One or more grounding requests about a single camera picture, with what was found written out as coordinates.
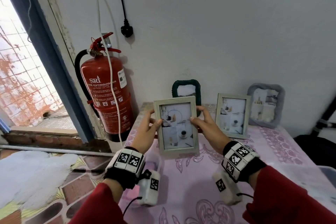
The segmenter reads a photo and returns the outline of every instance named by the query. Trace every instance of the black power cord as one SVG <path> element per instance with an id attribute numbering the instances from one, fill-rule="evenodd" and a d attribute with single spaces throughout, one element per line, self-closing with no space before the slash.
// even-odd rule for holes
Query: black power cord
<path id="1" fill-rule="evenodd" d="M 128 204 L 128 206 L 126 207 L 126 209 L 124 210 L 123 216 L 125 215 L 125 213 L 126 213 L 128 207 L 129 207 L 135 200 L 137 200 L 137 199 L 142 199 L 142 197 L 136 197 L 136 198 L 133 198 L 133 199 L 129 202 L 129 204 Z"/>
<path id="2" fill-rule="evenodd" d="M 238 193 L 237 196 L 247 196 L 247 197 L 253 198 L 253 196 L 249 194 L 245 194 L 245 193 Z"/>
<path id="3" fill-rule="evenodd" d="M 133 35 L 133 27 L 129 25 L 128 20 L 126 19 L 126 11 L 125 11 L 125 5 L 124 0 L 121 0 L 121 4 L 123 5 L 123 11 L 124 11 L 124 26 L 121 27 L 121 33 L 125 37 L 130 37 Z"/>

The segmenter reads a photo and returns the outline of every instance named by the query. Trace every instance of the pink tablecloth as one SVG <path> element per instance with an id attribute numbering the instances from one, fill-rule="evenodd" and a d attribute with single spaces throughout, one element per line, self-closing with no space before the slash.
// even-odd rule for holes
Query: pink tablecloth
<path id="1" fill-rule="evenodd" d="M 205 106 L 214 118 L 216 105 Z M 130 145 L 144 113 L 151 108 L 152 103 L 143 104 L 126 145 Z M 248 133 L 248 139 L 239 141 L 257 151 L 267 164 L 314 165 L 282 127 L 269 129 L 249 126 Z M 156 139 L 150 151 L 159 153 Z M 132 224 L 247 223 L 242 218 L 242 213 L 246 209 L 246 203 L 252 200 L 246 197 L 237 205 L 224 205 L 211 177 L 223 156 L 212 149 L 202 134 L 199 134 L 199 151 L 199 156 L 166 159 L 161 169 L 158 204 L 153 207 L 129 208 L 125 220 Z M 253 194 L 249 184 L 239 182 L 238 186 L 243 193 Z M 123 196 L 119 205 L 124 210 L 128 203 L 129 198 Z"/>

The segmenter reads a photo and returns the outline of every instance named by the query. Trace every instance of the tiled wall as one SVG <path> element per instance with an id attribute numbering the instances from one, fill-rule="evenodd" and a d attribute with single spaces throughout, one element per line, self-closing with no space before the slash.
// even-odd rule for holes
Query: tiled wall
<path id="1" fill-rule="evenodd" d="M 10 0 L 0 0 L 0 107 L 15 125 L 37 125 L 63 106 Z"/>

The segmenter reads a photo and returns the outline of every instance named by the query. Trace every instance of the fire extinguisher label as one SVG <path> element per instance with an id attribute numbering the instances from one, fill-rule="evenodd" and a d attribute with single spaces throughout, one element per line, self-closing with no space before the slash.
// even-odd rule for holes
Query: fire extinguisher label
<path id="1" fill-rule="evenodd" d="M 121 69 L 118 72 L 119 82 L 120 82 L 120 88 L 124 88 L 127 85 L 127 80 L 125 76 L 124 69 Z"/>

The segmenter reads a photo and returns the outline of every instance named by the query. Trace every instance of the fire extinguisher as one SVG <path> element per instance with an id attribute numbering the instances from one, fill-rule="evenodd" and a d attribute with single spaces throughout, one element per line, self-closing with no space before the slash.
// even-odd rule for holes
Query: fire extinguisher
<path id="1" fill-rule="evenodd" d="M 110 32 L 104 35 L 103 38 L 105 39 L 112 34 Z M 125 141 L 134 123 L 131 94 L 127 87 L 127 80 L 121 60 L 110 56 L 113 72 L 112 85 L 116 98 L 114 99 L 111 91 L 109 62 L 107 56 L 104 56 L 100 52 L 105 50 L 101 41 L 101 37 L 96 39 L 91 44 L 89 50 L 82 50 L 77 54 L 75 59 L 76 76 L 86 95 L 87 103 L 91 105 L 96 115 L 100 117 L 107 137 L 112 142 L 120 141 L 116 102 L 118 103 L 121 140 Z M 109 52 L 121 53 L 118 49 L 107 48 L 107 50 Z M 80 66 L 81 58 L 86 54 L 90 54 L 92 58 Z"/>

